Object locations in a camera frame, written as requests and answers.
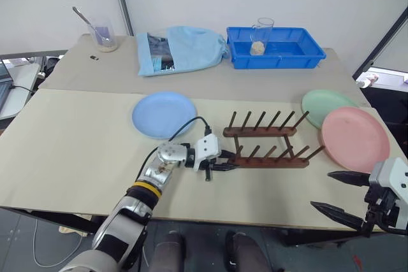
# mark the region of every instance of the wooden peg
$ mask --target wooden peg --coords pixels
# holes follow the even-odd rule
[[[261,123],[263,117],[265,116],[266,112],[263,111],[260,118],[258,119],[258,121],[256,122],[256,125],[254,126],[254,131],[256,130],[256,128],[258,127],[258,125]]]
[[[279,127],[278,130],[282,130],[284,128],[284,126],[287,124],[287,122],[290,120],[290,118],[292,118],[293,114],[295,114],[295,111],[292,111],[289,116],[287,117],[287,119],[285,119],[285,121],[283,121],[283,124]]]
[[[306,146],[305,148],[301,149],[298,153],[296,153],[294,156],[292,156],[290,158],[290,160],[292,161],[293,159],[298,158],[299,156],[301,156],[306,150],[308,150],[310,147]]]
[[[265,156],[263,157],[264,159],[267,159],[272,153],[273,153],[273,151],[275,151],[276,150],[276,146],[273,146],[266,154],[265,154]]]
[[[318,154],[320,151],[322,151],[325,148],[325,146],[321,146],[319,148],[317,148],[312,154],[310,154],[308,157],[306,157],[304,159],[304,161],[308,161],[309,159],[311,159],[313,156],[315,156],[316,154]]]
[[[280,154],[280,155],[276,158],[275,162],[278,162],[281,158],[283,158],[286,154],[288,154],[288,152],[289,152],[290,150],[292,150],[292,149],[293,149],[293,147],[290,146],[290,147],[287,148],[285,151],[283,151],[283,153]]]
[[[240,147],[240,143],[238,141],[237,135],[234,135],[234,142],[235,142],[235,151],[238,151],[238,148]]]
[[[291,143],[289,142],[289,137],[287,136],[287,135],[283,135],[283,138],[285,139],[285,143],[286,143],[286,146],[288,147],[288,148],[293,148],[292,146],[291,146]],[[291,156],[291,157],[293,157],[293,150],[291,149],[290,151],[289,151],[289,155]]]
[[[241,156],[241,151],[242,151],[243,148],[244,148],[244,146],[239,146],[239,148],[238,148],[238,150],[237,150],[237,152],[235,154],[235,157],[240,157]]]
[[[306,118],[306,116],[307,116],[308,114],[309,114],[309,111],[306,111],[306,112],[302,115],[302,117],[299,118],[299,120],[297,121],[297,123],[295,123],[295,125],[292,127],[292,129],[294,129],[295,127],[297,127],[297,126],[299,125],[299,123],[302,122],[302,120],[303,120],[304,118]]]
[[[252,151],[252,153],[250,154],[250,156],[248,156],[248,161],[254,157],[254,155],[256,154],[256,152],[258,152],[259,148],[261,148],[259,145],[257,145],[255,147],[255,149]]]
[[[267,130],[272,126],[272,124],[275,122],[275,120],[278,118],[279,114],[281,114],[281,111],[278,111],[274,118],[271,120],[271,122],[268,124],[268,127],[266,128]]]
[[[243,122],[243,124],[241,125],[241,131],[244,129],[244,127],[246,126],[249,116],[251,116],[251,111],[248,112],[247,116],[245,117],[245,120]]]
[[[234,120],[235,120],[235,116],[236,116],[236,115],[237,115],[237,113],[234,111],[234,112],[232,113],[232,117],[231,117],[231,121],[229,122],[228,129],[231,129],[232,124],[234,123]]]

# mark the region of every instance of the black shoe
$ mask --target black shoe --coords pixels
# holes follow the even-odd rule
[[[233,272],[236,269],[236,262],[235,262],[235,252],[234,252],[234,241],[233,237],[235,235],[235,232],[233,231],[228,231],[227,234],[225,235],[225,249],[224,249],[224,263],[225,263],[225,268]]]

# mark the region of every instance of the yellow ring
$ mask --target yellow ring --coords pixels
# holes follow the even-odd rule
[[[159,199],[160,199],[160,197],[161,197],[160,191],[159,191],[157,188],[155,188],[155,186],[153,186],[153,185],[151,185],[151,184],[149,184],[149,183],[137,181],[137,182],[135,182],[135,183],[133,184],[133,186],[141,186],[141,187],[144,187],[144,188],[146,188],[146,189],[149,189],[151,192],[153,192]]]

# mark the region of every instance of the green plate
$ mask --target green plate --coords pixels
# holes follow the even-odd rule
[[[309,111],[307,120],[315,127],[321,129],[323,120],[331,112],[343,106],[358,105],[339,92],[326,89],[316,89],[308,92],[302,99],[302,111]]]

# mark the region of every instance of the white table surface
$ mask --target white table surface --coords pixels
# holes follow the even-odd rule
[[[13,84],[33,89],[37,79],[39,64],[29,64],[17,67],[8,68],[8,71],[13,78]],[[0,110],[0,120],[12,118],[16,116],[21,109],[26,105],[31,93],[20,87],[10,90],[6,102]]]
[[[99,52],[91,37],[80,37],[57,63],[42,89],[86,90],[152,94],[176,91],[192,98],[300,103],[312,89],[343,93],[359,106],[370,106],[337,54],[325,48],[327,58],[315,69],[233,69],[231,59],[191,73],[140,77],[136,39],[119,36],[114,52]],[[91,55],[99,57],[92,60]]]
[[[143,96],[40,89],[0,137],[0,206],[32,210],[107,215],[133,183],[145,156],[160,143],[140,134],[131,123],[131,111]],[[222,135],[233,110],[242,122],[247,110],[266,110],[265,122],[277,110],[302,114],[297,103],[245,102],[193,99],[198,114],[213,132]],[[384,126],[391,157],[406,161],[398,144],[372,108],[363,108]],[[45,130],[35,128],[39,124]],[[203,136],[201,122],[179,142],[194,143]],[[306,120],[291,138],[295,152],[319,146],[319,131]],[[231,138],[220,137],[224,149],[234,151]],[[261,145],[259,156],[272,146],[282,152],[279,139],[242,139],[243,155]],[[305,169],[234,169],[213,172],[205,182],[204,171],[176,169],[154,216],[179,220],[266,224],[286,227],[347,229],[331,221],[310,201],[330,203],[364,216],[366,187],[354,187],[327,177],[341,170],[324,152]]]

